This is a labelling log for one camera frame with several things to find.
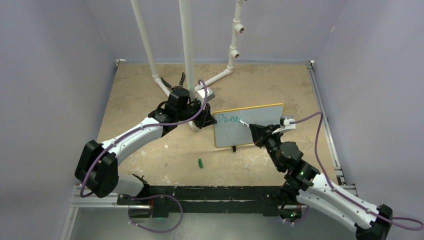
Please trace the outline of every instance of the vertical white pipe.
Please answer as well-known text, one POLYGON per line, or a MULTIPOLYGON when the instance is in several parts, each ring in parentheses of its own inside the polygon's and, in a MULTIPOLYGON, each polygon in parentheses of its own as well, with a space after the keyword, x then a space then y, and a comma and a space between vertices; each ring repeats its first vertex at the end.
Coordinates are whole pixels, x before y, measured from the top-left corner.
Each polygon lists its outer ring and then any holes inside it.
POLYGON ((192 14, 190 0, 179 0, 179 14, 181 16, 182 44, 184 47, 185 72, 187 88, 191 99, 195 99, 195 66, 193 58, 192 14))
POLYGON ((152 49, 150 48, 149 38, 147 37, 145 22, 143 21, 142 12, 140 11, 139 0, 131 0, 132 10, 134 11, 135 20, 137 21, 138 30, 140 31, 141 39, 143 40, 144 50, 147 55, 148 64, 150 64, 151 76, 158 77, 156 71, 155 59, 153 58, 152 49))
POLYGON ((240 23, 241 15, 242 15, 242 3, 243 0, 237 0, 235 4, 235 13, 234 19, 232 20, 232 37, 231 37, 231 45, 229 46, 228 51, 228 69, 233 69, 234 65, 234 56, 231 54, 232 51, 236 51, 237 49, 237 36, 239 33, 236 31, 235 26, 240 23))

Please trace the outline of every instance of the small whiteboard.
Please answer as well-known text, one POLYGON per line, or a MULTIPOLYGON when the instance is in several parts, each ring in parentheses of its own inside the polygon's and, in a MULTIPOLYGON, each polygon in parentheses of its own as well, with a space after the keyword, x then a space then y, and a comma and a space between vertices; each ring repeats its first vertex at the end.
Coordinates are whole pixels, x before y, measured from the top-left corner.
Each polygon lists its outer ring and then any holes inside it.
POLYGON ((240 123, 259 124, 267 126, 280 124, 284 104, 270 104, 230 110, 217 111, 212 116, 217 123, 213 126, 213 137, 216 148, 225 148, 253 144, 250 129, 240 123))

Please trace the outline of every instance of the white marker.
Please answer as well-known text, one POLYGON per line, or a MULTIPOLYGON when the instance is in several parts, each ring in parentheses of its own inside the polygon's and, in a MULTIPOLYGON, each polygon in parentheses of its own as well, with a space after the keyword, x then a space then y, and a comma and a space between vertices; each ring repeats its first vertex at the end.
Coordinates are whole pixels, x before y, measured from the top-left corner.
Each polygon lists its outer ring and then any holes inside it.
POLYGON ((249 127, 249 124, 245 123, 244 121, 240 120, 239 122, 240 122, 241 124, 243 124, 244 126, 249 127))

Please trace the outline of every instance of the yellow whiteboard border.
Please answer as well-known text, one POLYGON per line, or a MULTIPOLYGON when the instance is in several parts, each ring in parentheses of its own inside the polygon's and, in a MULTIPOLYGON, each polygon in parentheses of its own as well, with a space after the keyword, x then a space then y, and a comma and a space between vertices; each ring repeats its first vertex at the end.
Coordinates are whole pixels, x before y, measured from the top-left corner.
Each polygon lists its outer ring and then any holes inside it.
MULTIPOLYGON (((231 112, 231 111, 239 111, 239 110, 247 110, 247 109, 258 109, 258 108, 264 108, 264 107, 274 107, 274 106, 282 106, 282 113, 281 115, 284 115, 284 103, 274 103, 274 104, 268 104, 268 105, 260 105, 260 106, 249 106, 249 107, 241 107, 241 108, 234 108, 234 109, 228 109, 228 110, 220 110, 220 111, 216 111, 212 114, 212 117, 215 118, 215 114, 220 114, 220 113, 226 113, 226 112, 231 112)), ((223 148, 229 148, 232 146, 217 146, 217 137, 215 136, 215 124, 213 125, 213 144, 215 145, 215 148, 217 149, 223 149, 223 148)), ((246 143, 246 144, 240 144, 240 145, 236 145, 236 146, 243 146, 243 145, 249 145, 252 143, 246 143)))

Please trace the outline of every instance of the wire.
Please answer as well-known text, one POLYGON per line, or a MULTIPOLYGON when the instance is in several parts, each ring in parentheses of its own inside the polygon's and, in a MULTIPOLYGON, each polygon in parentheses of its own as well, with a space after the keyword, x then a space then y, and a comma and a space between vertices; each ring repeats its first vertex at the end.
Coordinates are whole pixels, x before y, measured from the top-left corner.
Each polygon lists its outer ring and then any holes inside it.
POLYGON ((159 194, 159 195, 153 195, 153 196, 148 196, 148 197, 132 197, 132 196, 129 196, 129 195, 126 195, 125 194, 125 196, 131 198, 132 200, 137 200, 137 201, 154 199, 154 198, 158 198, 158 197, 170 198, 170 199, 174 200, 176 202, 176 204, 178 204, 179 210, 181 212, 181 215, 179 217, 178 222, 173 227, 171 227, 169 229, 166 229, 166 230, 155 230, 155 229, 151 229, 151 228, 145 227, 143 225, 140 225, 140 224, 134 222, 133 219, 131 218, 130 209, 129 209, 128 210, 128 219, 129 219, 129 222, 131 224, 133 224, 134 226, 136 226, 136 227, 139 227, 141 229, 147 230, 147 231, 152 232, 152 233, 165 234, 165 233, 169 233, 169 232, 173 231, 174 229, 176 229, 181 224, 181 221, 183 220, 183 206, 181 206, 181 203, 175 197, 173 197, 171 195, 159 194))
POLYGON ((86 197, 88 197, 88 196, 90 196, 90 195, 92 195, 93 194, 93 192, 89 192, 89 193, 87 193, 87 194, 84 194, 84 190, 86 189, 86 186, 87 186, 87 182, 88 182, 88 180, 89 180, 89 177, 90 177, 90 174, 92 173, 92 171, 93 171, 93 169, 94 169, 94 167, 96 166, 96 164, 102 159, 102 157, 103 157, 103 155, 105 155, 105 153, 107 152, 107 151, 109 151, 114 145, 116 145, 116 144, 118 144, 120 141, 122 141, 123 139, 125 139, 126 137, 128 137, 128 136, 130 136, 130 135, 132 135, 133 133, 136 133, 136 132, 138 132, 138 131, 140 131, 140 130, 143 130, 143 129, 145 129, 145 128, 150 128, 150 127, 157 127, 157 126, 161 126, 161 127, 163 127, 163 126, 177 126, 177 125, 181 125, 181 124, 185 124, 185 123, 188 123, 188 122, 190 122, 190 121, 193 121, 195 118, 197 118, 199 115, 200 115, 200 113, 202 112, 202 110, 205 108, 205 106, 206 106, 206 102, 208 101, 208 90, 207 90, 207 87, 206 87, 206 83, 203 81, 203 80, 199 80, 198 81, 199 83, 201 83, 202 85, 203 85, 203 88, 204 88, 204 101, 203 101, 203 104, 201 105, 201 108, 199 109, 199 111, 197 111, 196 112, 196 114, 194 115, 194 116, 192 116, 192 117, 190 117, 189 119, 187 119, 187 120, 184 120, 184 121, 179 121, 179 122, 173 122, 173 123, 152 123, 152 124, 146 124, 146 125, 142 125, 142 126, 140 126, 140 127, 136 127, 136 128, 134 128, 133 130, 131 130, 131 131, 128 131, 128 132, 126 132, 126 133, 124 133, 122 136, 120 136, 120 137, 118 137, 118 139, 116 139, 113 143, 111 143, 109 146, 107 146, 97 157, 96 157, 96 159, 94 160, 94 162, 91 164, 91 166, 90 166, 90 168, 88 169, 88 171, 87 171, 87 173, 85 174, 85 177, 84 177, 84 181, 82 181, 82 185, 81 185, 81 190, 79 191, 79 196, 81 197, 81 198, 86 198, 86 197))
POLYGON ((310 116, 307 116, 307 117, 305 117, 305 118, 303 118, 303 119, 300 119, 300 120, 297 120, 297 121, 292 121, 292 122, 291 122, 291 124, 298 124, 298 123, 302 123, 302 122, 304 122, 304 121, 306 121, 306 120, 309 120, 309 119, 311 119, 311 118, 313 118, 313 117, 315 117, 315 116, 317 116, 317 115, 321 115, 321 116, 320 116, 320 118, 319 118, 318 129, 317 129, 317 131, 316 131, 316 136, 315 136, 315 146, 314 146, 314 148, 315 148, 315 157, 316 157, 316 160, 318 161, 319 166, 320 166, 320 167, 321 167, 321 169, 322 169, 322 173, 324 174, 325 179, 326 179, 326 181, 327 181, 328 185, 330 186, 330 188, 331 188, 331 189, 332 189, 335 193, 339 194, 340 196, 342 196, 344 199, 348 200, 348 201, 349 201, 349 202, 351 202, 352 204, 354 204, 354 205, 358 206, 359 208, 361 208, 361 209, 365 210, 367 213, 370 213, 370 214, 372 214, 373 216, 375 216, 375 217, 377 217, 377 218, 379 218, 379 219, 381 219, 381 220, 383 220, 383 221, 388 222, 389 224, 393 224, 393 225, 395 225, 395 226, 397 226, 397 227, 399 227, 399 228, 403 228, 403 229, 411 230, 411 231, 420 231, 420 230, 423 230, 423 229, 424 229, 424 223, 423 223, 422 221, 418 220, 418 219, 414 219, 414 218, 410 218, 410 217, 402 217, 402 216, 395 216, 395 217, 393 217, 393 220, 406 220, 406 221, 415 222, 415 223, 420 224, 420 226, 417 226, 417 227, 406 226, 406 225, 403 225, 403 224, 400 224, 400 223, 394 222, 394 221, 392 221, 392 220, 390 220, 390 219, 387 219, 387 218, 385 218, 385 217, 383 217, 383 216, 379 215, 378 213, 375 213, 375 212, 373 212, 373 211, 369 211, 369 209, 368 209, 368 208, 366 208, 365 206, 363 206, 363 205, 361 205, 360 203, 356 202, 355 200, 351 199, 350 197, 348 197, 348 196, 344 195, 342 192, 340 192, 339 190, 337 190, 337 189, 333 186, 333 183, 331 182, 331 180, 330 180, 330 178, 329 178, 329 175, 328 175, 327 171, 325 170, 325 168, 324 168, 324 166, 323 166, 323 164, 322 164, 322 162, 321 162, 321 160, 320 160, 320 157, 318 157, 318 136, 319 136, 319 134, 320 134, 320 128, 321 128, 321 124, 323 123, 324 114, 323 114, 321 111, 319 111, 319 112, 316 112, 316 113, 314 113, 314 114, 312 114, 312 115, 310 115, 310 116))

